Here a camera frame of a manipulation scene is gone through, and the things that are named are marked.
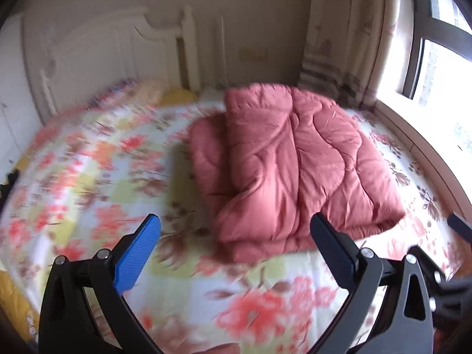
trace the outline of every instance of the window frame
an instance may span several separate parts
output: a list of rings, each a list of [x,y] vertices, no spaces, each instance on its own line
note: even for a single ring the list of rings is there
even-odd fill
[[[472,35],[433,18],[430,0],[413,0],[413,6],[412,49],[403,88],[403,95],[409,99],[413,99],[418,85],[425,40],[433,41],[472,62]]]

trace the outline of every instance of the silver bolt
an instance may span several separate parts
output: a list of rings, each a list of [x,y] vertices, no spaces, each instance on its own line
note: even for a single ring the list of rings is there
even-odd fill
[[[442,281],[441,274],[438,271],[434,272],[434,279],[435,279],[436,283],[441,283],[441,281]]]
[[[360,253],[365,257],[365,258],[372,258],[374,256],[374,252],[372,249],[369,249],[368,247],[364,247],[361,249]]]
[[[98,250],[97,257],[100,258],[101,260],[104,260],[105,258],[108,258],[109,256],[110,256],[110,250],[108,249]]]
[[[65,262],[65,257],[63,255],[56,257],[56,259],[54,260],[54,263],[56,265],[62,265],[64,262]]]
[[[410,264],[416,264],[416,257],[413,254],[407,254],[406,259]]]
[[[433,297],[430,298],[430,309],[432,312],[436,310],[436,300]]]

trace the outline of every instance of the blue gripper pad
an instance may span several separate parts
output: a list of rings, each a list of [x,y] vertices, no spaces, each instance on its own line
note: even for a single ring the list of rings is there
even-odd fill
[[[133,242],[131,242],[115,265],[113,285],[120,295],[135,285],[139,274],[141,274],[157,241],[159,241],[159,217],[154,214],[148,215],[135,234]]]

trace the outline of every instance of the pink quilt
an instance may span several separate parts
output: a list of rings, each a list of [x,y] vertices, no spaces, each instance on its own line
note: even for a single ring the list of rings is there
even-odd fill
[[[321,211],[357,240],[405,215],[372,142],[334,101],[284,85],[226,93],[226,114],[190,130],[195,176],[216,238],[234,262],[313,249]]]

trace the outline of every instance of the white headboard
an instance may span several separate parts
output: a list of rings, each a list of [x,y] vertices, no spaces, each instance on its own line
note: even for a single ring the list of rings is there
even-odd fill
[[[51,49],[53,69],[40,74],[52,115],[85,104],[124,78],[157,77],[170,88],[181,87],[185,76],[192,91],[201,90],[191,7],[184,7],[180,26],[170,28],[150,27],[146,13],[135,8],[98,17]],[[185,54],[180,62],[179,40]]]

